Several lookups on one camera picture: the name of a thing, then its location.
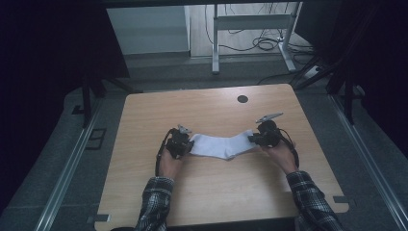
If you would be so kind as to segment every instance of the person's left hand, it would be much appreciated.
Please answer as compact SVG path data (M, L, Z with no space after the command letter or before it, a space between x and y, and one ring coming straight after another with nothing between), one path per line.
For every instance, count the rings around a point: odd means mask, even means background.
M170 152L165 148L162 152L162 160L159 166L159 176L164 176L175 180L183 165L183 158L173 159Z

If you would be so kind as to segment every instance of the white desk frame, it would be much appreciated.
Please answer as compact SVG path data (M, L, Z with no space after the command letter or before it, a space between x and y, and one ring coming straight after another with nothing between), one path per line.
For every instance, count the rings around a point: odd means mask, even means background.
M297 18L299 2L296 2L291 14L267 15L226 15L218 16L217 4L214 5L214 44L213 44L213 74L219 74L218 31L226 30L262 30L287 29L283 40L278 42L279 50L285 60L289 72L295 72L291 56L288 53L288 43Z

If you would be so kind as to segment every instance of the plaid sleeve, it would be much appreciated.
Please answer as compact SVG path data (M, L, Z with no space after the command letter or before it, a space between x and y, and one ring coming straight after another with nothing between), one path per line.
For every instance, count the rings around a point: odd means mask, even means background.
M336 214L324 199L324 193L315 185L307 172L290 173L287 179L294 203L300 212L300 230L344 230Z
M143 192L136 231L165 231L174 180L152 177Z

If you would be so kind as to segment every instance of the gray carpet floor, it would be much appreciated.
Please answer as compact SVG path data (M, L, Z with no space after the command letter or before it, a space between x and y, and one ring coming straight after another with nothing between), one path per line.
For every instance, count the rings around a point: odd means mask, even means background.
M121 79L135 89L150 91L210 89L261 84L288 83L291 75L280 56L224 57L220 74L211 73L210 59L189 59L184 56L127 57L130 79ZM335 108L325 94L323 79L305 90L296 92L321 148L332 167L350 209L340 214L348 230L399 230L389 209L357 154L356 148L342 126ZM104 181L115 144L118 123L126 91L104 82L108 90L94 128L106 129L100 150L86 150L57 213L51 230L94 230L92 218L97 213ZM50 140L45 145L30 174L0 218L0 230L34 230L39 216L54 189L66 158L80 136L83 118L73 115L82 104L82 93L75 90L65 98L64 112ZM367 115L359 101L353 105L356 128L365 140L372 157L386 176L390 186L408 207L408 161ZM180 230L272 230L273 220L259 220L245 225L197 226Z

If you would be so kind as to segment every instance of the white wall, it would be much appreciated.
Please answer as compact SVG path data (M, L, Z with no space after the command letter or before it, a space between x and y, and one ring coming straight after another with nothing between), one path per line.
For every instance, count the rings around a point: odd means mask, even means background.
M190 50L189 8L107 9L123 55Z

